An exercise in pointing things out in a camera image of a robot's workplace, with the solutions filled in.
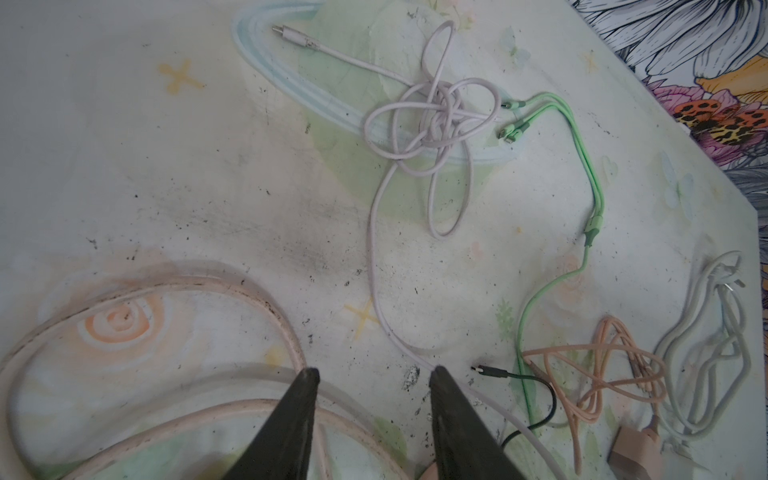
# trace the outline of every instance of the green cable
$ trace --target green cable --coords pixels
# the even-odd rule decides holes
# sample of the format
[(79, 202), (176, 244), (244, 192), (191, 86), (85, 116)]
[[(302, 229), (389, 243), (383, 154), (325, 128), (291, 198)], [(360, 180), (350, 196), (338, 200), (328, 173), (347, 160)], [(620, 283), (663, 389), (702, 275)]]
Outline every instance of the green cable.
[[(552, 93), (541, 93), (538, 95), (535, 95), (533, 98), (531, 98), (528, 101), (508, 101), (503, 104), (505, 108), (519, 108), (523, 107), (526, 104), (533, 104), (540, 100), (548, 100), (547, 103), (543, 104), (541, 107), (537, 108), (533, 113), (529, 114), (527, 117), (525, 117), (521, 121), (517, 121), (512, 125), (507, 126), (499, 133), (499, 138), (505, 138), (508, 141), (516, 141), (517, 139), (522, 136), (523, 132), (525, 132), (528, 127), (531, 126), (531, 123), (539, 118), (543, 113), (549, 110), (557, 110), (559, 111), (565, 119), (568, 121), (568, 125), (571, 127), (571, 134), (574, 138), (574, 144), (576, 146), (576, 152), (578, 153), (579, 158), (581, 159), (581, 164), (584, 167), (584, 171), (587, 174), (587, 179), (589, 180), (590, 187), (592, 188), (592, 196), (594, 198), (594, 206), (592, 208), (592, 215), (590, 219), (587, 221), (587, 225), (584, 227), (584, 235), (586, 236), (584, 241), (584, 258), (581, 261), (581, 266), (578, 267), (576, 270), (572, 270), (571, 272), (564, 273), (554, 280), (550, 281), (546, 285), (544, 285), (538, 292), (534, 294), (534, 296), (531, 297), (531, 299), (525, 304), (525, 307), (523, 308), (522, 314), (520, 315), (520, 322), (518, 323), (518, 334), (516, 339), (515, 347), (517, 349), (517, 360), (518, 360), (518, 373), (524, 374), (530, 371), (528, 366), (525, 364), (522, 358), (522, 340), (523, 340), (523, 332), (525, 331), (525, 324), (528, 321), (528, 314), (533, 309), (534, 305), (538, 302), (538, 300), (544, 296), (549, 290), (552, 289), (553, 286), (558, 285), (559, 283), (563, 282), (564, 280), (567, 280), (571, 278), (572, 276), (576, 276), (579, 273), (583, 272), (584, 269), (587, 268), (587, 261), (589, 259), (589, 249), (592, 247), (592, 242), (594, 241), (594, 238), (598, 235), (600, 232), (600, 228), (602, 227), (603, 223), (603, 212), (605, 210), (605, 197), (603, 195), (603, 189), (600, 185), (600, 181), (598, 179), (598, 176), (595, 173), (594, 166), (592, 165), (592, 161), (589, 158), (589, 153), (587, 152), (587, 148), (584, 146), (584, 140), (581, 137), (581, 132), (578, 129), (578, 126), (576, 125), (576, 119), (574, 118), (573, 111), (571, 110), (571, 107), (568, 106), (568, 104), (563, 100), (562, 98), (558, 97), (556, 94)], [(526, 381), (521, 380), (523, 385), (523, 394), (525, 395), (525, 406), (528, 410), (528, 419), (532, 422), (533, 421), (533, 412), (531, 409), (531, 400), (530, 395), (528, 394), (528, 387), (526, 386)]]

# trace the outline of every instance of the thick beige cable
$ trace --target thick beige cable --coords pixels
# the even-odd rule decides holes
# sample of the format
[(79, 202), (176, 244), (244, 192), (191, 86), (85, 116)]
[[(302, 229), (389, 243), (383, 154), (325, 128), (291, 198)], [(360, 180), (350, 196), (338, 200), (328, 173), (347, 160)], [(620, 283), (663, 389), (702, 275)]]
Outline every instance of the thick beige cable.
[[(614, 335), (608, 340), (611, 330), (614, 331)], [(575, 350), (594, 351), (594, 367), (592, 373), (589, 373), (583, 366), (561, 354), (561, 352)], [(633, 379), (612, 380), (610, 382), (603, 380), (608, 360), (615, 350), (622, 350), (627, 353), (629, 364), (634, 375)], [(541, 369), (533, 363), (532, 359), (528, 359), (528, 357), (536, 355), (544, 356), (546, 373), (542, 372)], [(525, 359), (525, 362), (537, 373), (537, 375), (552, 384), (558, 399), (560, 399), (560, 402), (563, 405), (563, 410), (565, 411), (565, 416), (568, 418), (568, 426), (571, 428), (571, 437), (573, 438), (574, 443), (574, 470), (576, 471), (576, 475), (581, 475), (581, 444), (578, 439), (578, 423), (579, 421), (590, 424), (597, 422), (603, 411), (604, 389), (613, 390), (620, 395), (637, 400), (638, 402), (652, 403), (655, 412), (657, 405), (667, 396), (667, 389), (664, 387), (664, 382), (662, 381), (666, 369), (664, 361), (653, 353), (637, 348), (627, 327), (615, 316), (607, 316), (602, 319), (595, 332), (594, 343), (587, 345), (553, 346), (545, 349), (528, 350), (527, 352), (523, 352), (522, 356)], [(592, 387), (578, 400), (578, 402), (573, 403), (568, 398), (563, 387), (554, 381), (552, 366), (549, 362), (550, 356), (553, 356), (562, 362), (566, 362), (568, 365), (592, 380)], [(657, 365), (655, 371), (650, 367), (650, 363), (646, 362), (645, 358), (648, 358), (652, 363)], [(620, 389), (619, 386), (622, 385), (636, 385), (643, 391), (649, 392), (651, 396), (640, 396), (628, 392), (625, 389)]]
[[(61, 480), (88, 480), (93, 475), (107, 468), (115, 462), (122, 460), (130, 455), (134, 455), (155, 443), (168, 440), (181, 433), (201, 427), (211, 422), (231, 419), (242, 415), (254, 415), (260, 413), (269, 413), (277, 406), (277, 400), (274, 399), (253, 399), (239, 400), (236, 402), (224, 403), (213, 406), (199, 412), (190, 413), (179, 417), (151, 429), (145, 430), (138, 435), (116, 443), (102, 452), (90, 457), (75, 470), (67, 474)], [(368, 432), (361, 429), (349, 420), (338, 416), (328, 410), (318, 408), (315, 410), (315, 421), (321, 425), (329, 426), (351, 439), (356, 440), (388, 468), (393, 470), (400, 480), (409, 480), (406, 473), (400, 468), (395, 460), (387, 451), (377, 442)]]
[[(299, 372), (306, 367), (306, 360), (304, 359), (301, 345), (290, 324), (269, 301), (265, 300), (252, 287), (228, 283), (220, 278), (210, 276), (163, 276), (161, 278), (149, 279), (126, 290), (99, 296), (87, 301), (85, 305), (76, 310), (56, 316), (32, 330), (13, 346), (10, 353), (0, 363), (0, 412), (3, 412), (0, 415), (0, 480), (35, 480), (35, 477), (27, 470), (24, 462), (19, 457), (12, 438), (8, 418), (8, 401), (11, 389), (14, 381), (30, 358), (66, 326), (75, 325), (96, 313), (119, 306), (130, 300), (141, 298), (150, 293), (176, 291), (220, 293), (232, 296), (250, 306), (263, 310), (285, 342), (293, 368)], [(314, 443), (318, 453), (321, 476), (324, 480), (331, 480), (328, 448), (321, 428), (316, 429)]]

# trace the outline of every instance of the yellow cross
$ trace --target yellow cross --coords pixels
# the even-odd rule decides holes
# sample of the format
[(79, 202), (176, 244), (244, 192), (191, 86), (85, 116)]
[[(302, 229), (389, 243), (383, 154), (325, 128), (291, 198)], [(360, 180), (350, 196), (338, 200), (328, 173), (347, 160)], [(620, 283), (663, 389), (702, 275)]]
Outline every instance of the yellow cross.
[(368, 298), (368, 303), (366, 303), (366, 306), (364, 306), (362, 310), (358, 310), (357, 308), (349, 306), (346, 303), (344, 304), (344, 308), (350, 312), (354, 312), (360, 318), (360, 323), (357, 325), (357, 331), (355, 331), (355, 340), (357, 340), (357, 338), (360, 336), (362, 328), (366, 325), (366, 320), (373, 320), (374, 322), (379, 323), (379, 319), (369, 313), (372, 305), (373, 297)]
[(205, 85), (201, 84), (199, 81), (195, 80), (194, 78), (187, 75), (187, 71), (190, 69), (190, 59), (185, 58), (184, 63), (181, 64), (181, 68), (179, 71), (175, 71), (169, 64), (162, 63), (157, 66), (157, 71), (159, 71), (161, 74), (170, 75), (174, 78), (174, 80), (168, 84), (166, 89), (168, 90), (168, 93), (171, 95), (176, 95), (179, 93), (179, 89), (181, 88), (182, 82), (186, 82), (193, 87), (202, 88)]
[(594, 63), (594, 50), (590, 50), (588, 54), (584, 54), (584, 59), (587, 61), (587, 73), (592, 73), (593, 70), (598, 69), (598, 65)]

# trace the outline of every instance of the table surface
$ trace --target table surface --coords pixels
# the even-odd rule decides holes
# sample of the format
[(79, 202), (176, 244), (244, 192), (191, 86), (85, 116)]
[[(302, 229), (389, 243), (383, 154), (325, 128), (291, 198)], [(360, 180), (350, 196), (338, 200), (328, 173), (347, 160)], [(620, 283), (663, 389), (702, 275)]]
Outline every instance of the table surface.
[[(384, 162), (356, 157), (343, 134), (238, 55), (230, 22), (244, 5), (0, 6), (0, 352), (61, 308), (150, 274), (252, 280), (287, 314), (333, 408), (353, 412), (418, 472), (433, 455), (428, 375), (364, 314), (366, 222)], [(582, 343), (611, 313), (652, 350), (679, 320), (703, 262), (742, 250), (753, 368), (692, 451), (715, 478), (765, 478), (753, 208), (567, 2), (462, 0), (453, 8), (441, 0), (435, 8), (456, 15), (461, 36), (498, 60), (505, 75), (494, 80), (507, 92), (553, 91), (569, 102), (604, 184), (605, 225), (590, 265), (542, 299), (526, 347)], [(665, 203), (664, 155), (678, 177), (693, 176), (692, 220)], [(504, 163), (480, 171), (465, 223), (442, 242), (425, 227), (426, 183), (397, 179), (379, 220), (380, 295), (403, 339), (524, 418), (518, 384), (476, 377), (468, 366), (512, 368), (519, 310), (578, 263), (591, 192), (556, 115), (511, 146)], [(461, 183), (463, 167), (445, 178)], [(450, 196), (461, 198), (446, 192), (444, 217), (458, 203)], [(12, 418), (42, 477), (181, 412), (277, 397), (290, 380), (286, 350), (258, 312), (204, 293), (149, 296), (140, 307), (157, 331), (129, 339), (118, 326), (101, 336), (80, 326), (29, 366)], [(717, 328), (714, 316), (709, 327)], [(721, 380), (737, 369), (723, 368)], [(613, 478), (605, 459), (617, 427), (648, 417), (646, 406), (611, 393), (606, 405), (597, 424), (581, 428), (582, 478)], [(496, 436), (510, 431), (478, 410)], [(541, 439), (573, 475), (562, 412), (555, 420), (559, 428)], [(213, 425), (100, 478), (216, 478), (256, 427)], [(380, 478), (361, 447), (330, 435), (340, 478)], [(548, 477), (527, 442), (508, 452), (524, 472)]]

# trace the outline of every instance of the black cable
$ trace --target black cable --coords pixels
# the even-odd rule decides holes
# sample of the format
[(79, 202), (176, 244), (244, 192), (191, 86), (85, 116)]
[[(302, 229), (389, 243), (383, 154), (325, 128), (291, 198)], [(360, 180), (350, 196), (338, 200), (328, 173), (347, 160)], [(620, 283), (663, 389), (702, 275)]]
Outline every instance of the black cable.
[[(537, 429), (542, 425), (548, 424), (549, 421), (552, 420), (552, 417), (554, 417), (554, 412), (558, 409), (558, 397), (555, 395), (552, 385), (550, 385), (549, 382), (547, 382), (546, 380), (540, 379), (537, 376), (533, 376), (533, 375), (520, 375), (518, 373), (507, 372), (506, 370), (497, 369), (492, 366), (478, 365), (478, 366), (473, 366), (471, 368), (475, 370), (477, 373), (479, 373), (480, 375), (493, 376), (498, 379), (512, 378), (512, 379), (520, 379), (520, 380), (534, 380), (536, 382), (544, 384), (544, 386), (546, 386), (549, 389), (549, 392), (552, 394), (552, 408), (549, 411), (549, 415), (547, 415), (540, 422), (536, 422), (533, 425), (530, 425), (528, 427), (529, 430)], [(512, 440), (514, 437), (518, 435), (520, 435), (520, 430), (510, 433), (507, 436), (507, 438), (504, 439), (504, 441), (502, 442), (502, 450), (504, 449), (504, 447), (507, 446), (510, 440)]]

